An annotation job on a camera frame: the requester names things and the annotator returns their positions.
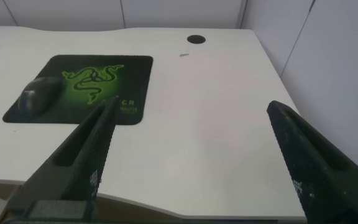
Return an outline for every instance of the computer mouse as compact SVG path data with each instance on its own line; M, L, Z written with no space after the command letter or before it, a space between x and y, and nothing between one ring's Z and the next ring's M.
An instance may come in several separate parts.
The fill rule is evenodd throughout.
M29 116L43 114L55 102L62 89L62 78L41 77L32 80L17 101L20 113Z

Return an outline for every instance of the green mouse pad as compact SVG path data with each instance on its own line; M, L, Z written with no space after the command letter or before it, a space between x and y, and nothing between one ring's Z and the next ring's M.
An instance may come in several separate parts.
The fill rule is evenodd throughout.
M8 123L79 124L100 102L119 96L121 112L116 123L137 124L143 117L152 64L153 58L149 56L54 56L32 81L35 84L27 86L18 96L3 120ZM50 88L50 83L46 85L36 80L58 80L58 91ZM24 94L31 91L47 98L31 98L30 94ZM42 103L41 113L26 111L31 106L40 108Z

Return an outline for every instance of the white desk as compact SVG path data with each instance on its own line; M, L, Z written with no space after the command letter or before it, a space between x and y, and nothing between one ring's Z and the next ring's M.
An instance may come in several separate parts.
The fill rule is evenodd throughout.
M58 54L154 58L143 120L116 127L101 196L187 218L305 218L266 112L295 106L251 30L0 27L0 182L26 181L76 127L2 121Z

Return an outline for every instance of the mouse pad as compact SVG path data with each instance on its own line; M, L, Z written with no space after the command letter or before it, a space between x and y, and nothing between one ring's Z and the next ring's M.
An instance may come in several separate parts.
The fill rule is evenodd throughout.
M3 120L79 124L100 102L119 96L121 112L116 123L137 124L143 117L152 64L149 56L54 56L36 76L62 79L63 88L54 102L42 114L30 116L21 113L18 99Z

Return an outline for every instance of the razer logo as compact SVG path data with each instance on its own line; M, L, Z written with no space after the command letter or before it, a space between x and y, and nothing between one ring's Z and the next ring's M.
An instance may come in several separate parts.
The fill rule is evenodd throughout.
M89 86L90 83L101 83L111 82L117 78L116 72L119 68L124 67L123 65L106 66L102 70L98 70L94 67L86 67L81 69L79 72L62 72L62 75L67 79L81 78L80 81L76 82L72 87L74 90L89 91L88 104L92 104L98 95L102 92L102 88L96 86Z

